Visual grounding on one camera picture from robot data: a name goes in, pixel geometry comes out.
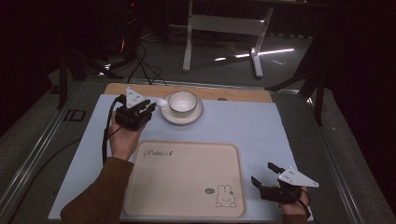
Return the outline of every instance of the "beige tray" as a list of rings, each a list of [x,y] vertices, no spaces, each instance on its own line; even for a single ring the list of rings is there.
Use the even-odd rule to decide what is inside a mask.
[[[142,142],[124,211],[131,217],[241,217],[238,149],[229,144]]]

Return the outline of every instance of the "rabbit illustration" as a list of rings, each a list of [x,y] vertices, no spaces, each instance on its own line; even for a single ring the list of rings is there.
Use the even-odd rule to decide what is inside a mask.
[[[230,185],[218,186],[218,201],[216,207],[236,207],[235,196]]]

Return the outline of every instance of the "gray floor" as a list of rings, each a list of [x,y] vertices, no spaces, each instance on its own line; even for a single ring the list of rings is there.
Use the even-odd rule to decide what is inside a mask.
[[[299,37],[268,36],[264,40],[262,51],[275,49],[294,49],[294,51],[262,55],[264,77],[257,79],[254,76],[249,57],[240,59],[234,57],[237,54],[248,53],[249,48],[254,46],[253,38],[248,37],[243,41],[236,42],[208,42],[204,41],[206,37],[205,34],[201,33],[196,33],[193,36],[191,70],[189,73],[184,73],[181,69],[186,43],[184,32],[172,35],[168,43],[153,41],[157,39],[153,35],[145,37],[148,40],[142,40],[141,42],[147,49],[145,62],[160,67],[162,69],[161,77],[168,84],[192,82],[200,85],[262,89],[292,77],[311,41]],[[139,52],[141,55],[144,54],[142,48],[139,49]],[[226,58],[226,60],[217,62],[215,61],[217,58]],[[127,80],[134,67],[135,64],[117,71],[117,74],[125,77],[121,82]],[[155,77],[152,71],[148,68],[146,70],[150,78]],[[50,76],[56,82],[57,71]],[[144,78],[141,69],[136,70],[134,78],[133,81]],[[71,97],[72,101],[67,105],[67,108],[86,110],[86,118],[89,118],[95,107],[97,96],[104,91],[106,85],[110,82],[114,82],[114,80],[99,77],[96,74],[91,74],[83,83],[73,84],[75,82],[70,81],[69,86],[75,85],[77,87],[76,96]],[[298,90],[301,85],[302,82],[299,82],[289,86],[289,89]],[[331,179],[329,176],[333,175],[332,172],[329,172],[329,166],[331,166],[329,160],[325,160],[329,158],[329,155],[326,154],[326,150],[318,150],[319,145],[323,145],[323,141],[331,152],[330,157],[333,157],[339,165],[339,172],[343,174],[347,183],[346,188],[351,192],[351,197],[355,200],[354,203],[360,211],[362,223],[396,223],[395,216],[380,193],[353,134],[347,127],[346,121],[332,98],[332,93],[328,90],[325,91],[322,113],[324,126],[322,128],[305,127],[307,122],[313,121],[312,116],[310,116],[312,111],[306,113],[306,110],[311,108],[305,106],[305,103],[298,96],[285,97],[283,94],[274,93],[273,97],[275,102],[278,103],[278,109],[299,169],[321,183],[321,187],[312,192],[312,209],[320,223],[360,223],[358,220],[349,220],[348,213],[344,209],[345,205],[339,197],[338,186],[333,181],[329,181]],[[44,95],[0,139],[1,194],[7,191],[8,183],[21,167],[28,153],[35,148],[37,139],[42,133],[48,132],[46,128],[51,123],[52,118],[63,118],[65,116],[65,114],[60,114],[56,110],[57,100],[56,95]],[[82,122],[61,122],[51,141],[45,147],[42,158],[32,175],[37,173],[38,168],[44,165],[51,155],[69,144],[71,140],[81,137],[88,121],[89,119],[84,119]],[[22,201],[12,223],[56,223],[47,220],[47,216],[77,146],[78,144],[74,144],[68,147],[42,170]],[[18,201],[16,200],[13,207],[17,206]],[[329,210],[329,208],[338,208],[338,210]]]

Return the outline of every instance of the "white desk frame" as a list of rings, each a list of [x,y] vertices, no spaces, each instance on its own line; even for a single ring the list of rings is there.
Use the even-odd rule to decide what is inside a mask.
[[[257,78],[262,78],[262,65],[260,63],[259,52],[262,48],[262,41],[269,25],[274,8],[269,7],[264,21],[226,18],[216,16],[206,16],[192,14],[192,0],[189,3],[189,18],[187,26],[187,45],[184,53],[183,71],[189,72],[191,66],[191,31],[206,30],[241,35],[257,35],[256,46],[251,49],[250,55],[253,60],[254,70]]]

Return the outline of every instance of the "dark background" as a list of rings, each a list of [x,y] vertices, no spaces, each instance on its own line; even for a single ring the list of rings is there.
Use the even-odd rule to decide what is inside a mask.
[[[146,1],[139,13],[147,27],[166,38],[167,29],[164,27],[167,23],[185,24],[187,1],[164,3]],[[87,0],[7,0],[0,4],[0,134],[3,135],[51,88],[48,73],[58,68],[59,34],[66,34],[75,48],[93,58],[104,59],[107,54],[120,50],[124,4],[122,1],[113,5],[108,1],[98,1],[93,5]],[[318,64],[328,71],[326,87],[332,90],[379,187],[395,212],[393,190],[396,183],[392,177],[396,172],[396,3],[364,0],[336,1],[335,5],[339,10],[329,14],[318,30],[296,76]],[[207,5],[198,6],[200,8],[205,9]],[[285,12],[282,10],[275,13],[282,15]],[[223,13],[230,11],[225,7]],[[262,16],[258,11],[254,16]],[[95,13],[108,13],[113,21],[96,20]],[[244,14],[244,10],[239,10],[236,16],[241,16],[241,13]],[[317,31],[313,28],[308,33],[292,31],[276,20],[275,17],[270,26],[272,33],[300,32],[308,37]],[[113,35],[104,32],[108,29],[114,29]]]

